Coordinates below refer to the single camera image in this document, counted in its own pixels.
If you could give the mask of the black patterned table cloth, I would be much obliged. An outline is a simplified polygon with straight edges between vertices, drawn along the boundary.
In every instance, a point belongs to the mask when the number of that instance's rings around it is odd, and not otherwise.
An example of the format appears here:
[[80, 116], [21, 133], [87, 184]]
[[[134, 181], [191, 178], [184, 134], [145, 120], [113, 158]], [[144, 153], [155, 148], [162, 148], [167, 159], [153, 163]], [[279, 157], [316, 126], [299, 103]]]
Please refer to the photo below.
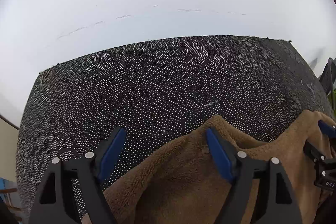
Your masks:
[[107, 49], [55, 65], [34, 82], [23, 113], [16, 172], [25, 215], [54, 157], [93, 150], [116, 127], [125, 147], [104, 187], [214, 115], [273, 141], [303, 110], [332, 116], [318, 78], [290, 42], [186, 36]]

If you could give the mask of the brown fleece garment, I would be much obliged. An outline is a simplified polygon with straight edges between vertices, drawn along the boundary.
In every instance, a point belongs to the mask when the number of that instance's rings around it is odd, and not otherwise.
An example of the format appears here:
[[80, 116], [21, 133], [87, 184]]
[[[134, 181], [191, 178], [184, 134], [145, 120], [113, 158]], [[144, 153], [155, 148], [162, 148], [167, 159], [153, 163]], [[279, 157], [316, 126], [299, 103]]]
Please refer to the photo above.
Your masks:
[[313, 184], [313, 163], [303, 146], [308, 141], [326, 157], [335, 157], [318, 121], [335, 124], [319, 111], [305, 110], [276, 140], [264, 143], [216, 115], [124, 174], [104, 191], [105, 199], [118, 223], [213, 223], [230, 190], [207, 146], [206, 129], [214, 127], [253, 159], [278, 158], [293, 186], [303, 222], [312, 223], [326, 193]]

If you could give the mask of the black mesh chair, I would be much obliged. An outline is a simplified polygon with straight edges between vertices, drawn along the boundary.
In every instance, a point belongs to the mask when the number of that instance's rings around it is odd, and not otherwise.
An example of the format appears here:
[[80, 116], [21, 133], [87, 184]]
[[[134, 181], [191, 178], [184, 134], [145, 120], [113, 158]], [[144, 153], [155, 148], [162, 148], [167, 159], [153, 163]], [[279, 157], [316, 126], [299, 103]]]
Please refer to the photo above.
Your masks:
[[324, 92], [326, 95], [328, 95], [334, 88], [333, 85], [335, 83], [335, 77], [336, 77], [336, 65], [335, 60], [329, 57], [322, 75], [320, 75], [319, 83], [321, 84]]

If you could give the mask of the green paper bag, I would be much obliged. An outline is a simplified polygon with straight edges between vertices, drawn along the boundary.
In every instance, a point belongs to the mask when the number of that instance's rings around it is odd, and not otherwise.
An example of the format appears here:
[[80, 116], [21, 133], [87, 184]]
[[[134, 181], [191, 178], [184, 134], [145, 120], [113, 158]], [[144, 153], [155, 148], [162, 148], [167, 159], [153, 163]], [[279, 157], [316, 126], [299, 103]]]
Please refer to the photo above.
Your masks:
[[336, 108], [336, 89], [334, 89], [331, 94], [331, 106], [333, 108], [333, 111], [335, 111], [335, 108]]

